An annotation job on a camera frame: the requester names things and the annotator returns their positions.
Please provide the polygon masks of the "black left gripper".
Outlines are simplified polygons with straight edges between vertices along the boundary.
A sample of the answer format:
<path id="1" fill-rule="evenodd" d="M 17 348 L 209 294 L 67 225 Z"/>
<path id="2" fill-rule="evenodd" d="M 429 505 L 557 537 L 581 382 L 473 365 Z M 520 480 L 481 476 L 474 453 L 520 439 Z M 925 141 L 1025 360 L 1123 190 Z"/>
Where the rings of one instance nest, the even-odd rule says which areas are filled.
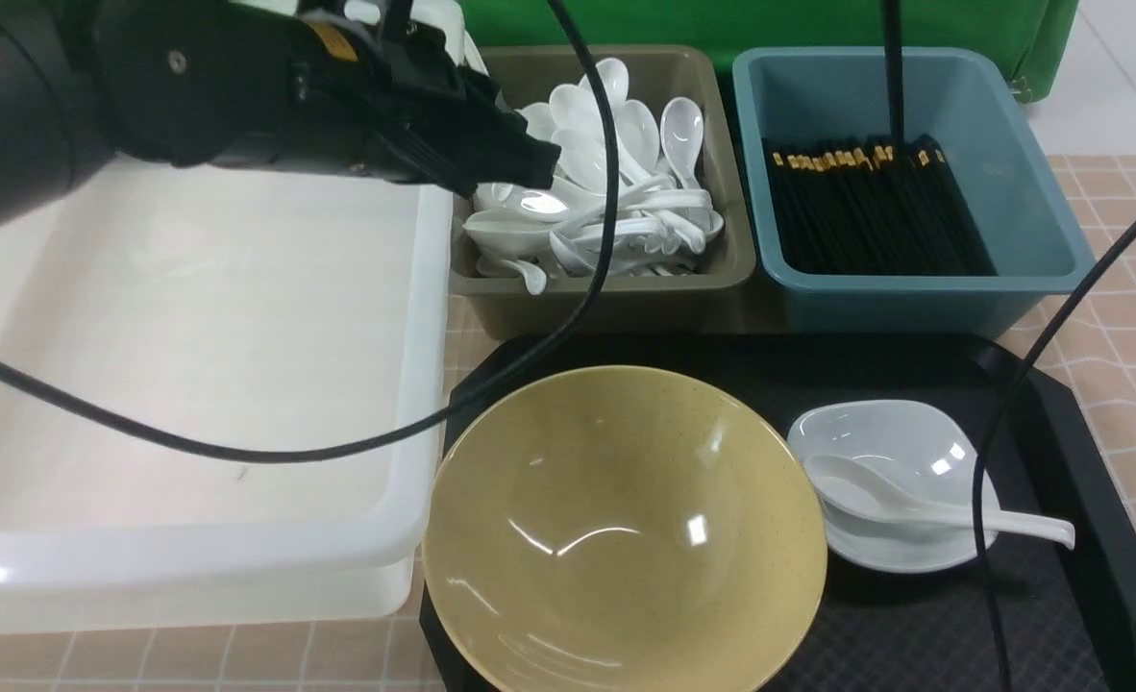
<path id="1" fill-rule="evenodd" d="M 490 184 L 550 187 L 562 150 L 529 135 L 487 70 L 467 61 L 457 1 L 301 1 L 296 17 L 358 51 L 348 98 L 371 135 L 365 177 L 459 197 Z"/>

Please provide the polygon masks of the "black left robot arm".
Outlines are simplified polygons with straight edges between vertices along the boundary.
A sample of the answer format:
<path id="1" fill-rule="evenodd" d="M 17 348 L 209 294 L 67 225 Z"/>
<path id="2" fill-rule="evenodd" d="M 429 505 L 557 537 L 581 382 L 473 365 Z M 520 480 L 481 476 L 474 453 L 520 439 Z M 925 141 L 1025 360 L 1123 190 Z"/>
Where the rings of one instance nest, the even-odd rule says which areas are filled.
<path id="1" fill-rule="evenodd" d="M 0 1 L 0 225 L 118 155 L 176 169 L 550 187 L 531 136 L 448 35 L 381 1 Z"/>

